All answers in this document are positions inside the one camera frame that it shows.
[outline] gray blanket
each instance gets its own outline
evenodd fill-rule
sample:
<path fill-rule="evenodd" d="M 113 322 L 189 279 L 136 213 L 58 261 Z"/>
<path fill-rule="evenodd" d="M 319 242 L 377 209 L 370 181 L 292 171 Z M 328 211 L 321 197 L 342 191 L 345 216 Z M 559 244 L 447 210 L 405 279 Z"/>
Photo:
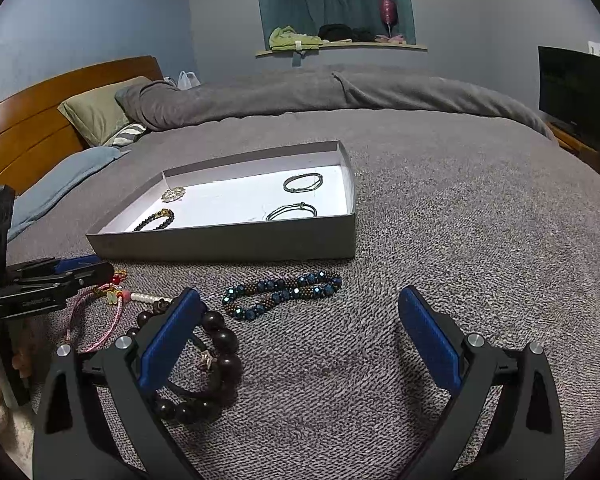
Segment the gray blanket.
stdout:
<path fill-rule="evenodd" d="M 119 262 L 131 290 L 175 296 L 193 286 L 212 308 L 243 280 L 320 268 L 343 276 L 333 298 L 289 302 L 249 324 L 228 320 L 240 338 L 244 381 L 237 404 L 217 422 L 170 426 L 191 462 L 206 480 L 395 478 L 448 400 L 398 320 L 398 292 L 413 283 L 462 329 L 494 345 L 544 345 L 573 469 L 600 434 L 600 177 L 517 122 L 363 109 L 227 118 L 149 134 L 12 241 L 9 261 L 89 253 L 84 233 L 104 208 L 164 168 L 325 139 L 344 143 L 355 170 L 355 259 Z M 142 308 L 129 304 L 120 333 Z M 102 300 L 89 304 L 75 342 L 93 342 L 111 316 Z M 65 312 L 50 316 L 49 341 L 60 342 L 65 327 Z M 203 381 L 195 354 L 187 347 L 173 372 L 184 387 Z M 122 455 L 138 464 L 107 392 L 102 402 Z M 495 405 L 496 392 L 461 463 L 475 456 Z"/>
<path fill-rule="evenodd" d="M 156 132 L 227 117 L 393 108 L 503 117 L 554 138 L 535 113 L 511 97 L 460 81 L 411 75 L 394 67 L 334 65 L 265 72 L 185 91 L 157 81 L 122 89 L 116 99 L 130 118 Z"/>

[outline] blue beaded bracelet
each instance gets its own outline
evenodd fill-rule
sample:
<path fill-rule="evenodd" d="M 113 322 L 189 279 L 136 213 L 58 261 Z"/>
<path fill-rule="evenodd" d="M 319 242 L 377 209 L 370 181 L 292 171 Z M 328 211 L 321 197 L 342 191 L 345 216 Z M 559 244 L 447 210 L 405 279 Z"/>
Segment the blue beaded bracelet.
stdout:
<path fill-rule="evenodd" d="M 290 300 L 318 300 L 330 298 L 342 287 L 342 278 L 321 270 L 309 272 L 293 280 L 269 278 L 254 283 L 240 283 L 224 292 L 222 306 L 230 316 L 237 320 L 253 321 L 269 310 Z M 243 296 L 268 294 L 251 308 L 235 306 L 235 301 Z"/>

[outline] blue pillow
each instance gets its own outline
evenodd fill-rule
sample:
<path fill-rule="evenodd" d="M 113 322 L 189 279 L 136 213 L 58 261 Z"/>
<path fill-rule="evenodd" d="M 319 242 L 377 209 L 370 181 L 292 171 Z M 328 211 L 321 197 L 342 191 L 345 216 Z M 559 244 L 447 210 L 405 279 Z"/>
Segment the blue pillow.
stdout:
<path fill-rule="evenodd" d="M 13 240 L 42 218 L 59 200 L 88 176 L 97 173 L 124 153 L 97 146 L 69 155 L 15 200 L 7 240 Z"/>

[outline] pink cord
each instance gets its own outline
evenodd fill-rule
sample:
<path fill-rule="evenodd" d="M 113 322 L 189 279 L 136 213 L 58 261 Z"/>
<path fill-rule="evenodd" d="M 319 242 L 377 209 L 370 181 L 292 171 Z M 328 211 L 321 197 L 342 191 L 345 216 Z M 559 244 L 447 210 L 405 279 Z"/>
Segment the pink cord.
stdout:
<path fill-rule="evenodd" d="M 110 287 L 110 284 L 106 283 L 105 285 L 99 286 L 97 288 L 97 290 L 106 290 L 109 287 Z M 78 296 L 77 300 L 75 301 L 74 306 L 71 309 L 71 314 L 69 315 L 69 326 L 66 329 L 66 341 L 68 343 L 70 342 L 70 338 L 71 338 L 71 322 L 74 318 L 74 311 L 84 298 L 86 298 L 88 295 L 93 294 L 93 293 L 94 293 L 93 290 L 85 290 L 83 293 L 80 294 L 80 296 Z M 130 295 L 130 293 L 128 291 L 126 291 L 126 294 L 124 294 L 124 292 L 123 292 L 123 294 L 118 295 L 118 302 L 116 304 L 116 315 L 114 316 L 111 326 L 102 335 L 102 337 L 100 339 L 98 339 L 98 341 L 95 342 L 93 345 L 89 346 L 85 350 L 85 352 L 93 352 L 100 345 L 103 345 L 107 341 L 107 339 L 109 339 L 109 336 L 115 330 L 116 326 L 120 322 L 120 318 L 122 317 L 122 310 L 123 310 L 122 307 L 123 307 L 124 303 L 126 303 L 126 301 L 128 301 L 128 299 L 126 299 L 126 301 L 125 301 L 125 297 L 129 296 L 129 295 Z"/>

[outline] red balloon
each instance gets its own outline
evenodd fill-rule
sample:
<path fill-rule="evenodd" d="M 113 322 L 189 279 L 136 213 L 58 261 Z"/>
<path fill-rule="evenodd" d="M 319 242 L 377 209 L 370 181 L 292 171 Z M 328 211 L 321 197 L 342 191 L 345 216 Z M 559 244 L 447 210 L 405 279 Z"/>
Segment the red balloon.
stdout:
<path fill-rule="evenodd" d="M 393 25 L 398 20 L 398 11 L 393 0 L 380 0 L 380 19 L 385 25 Z"/>

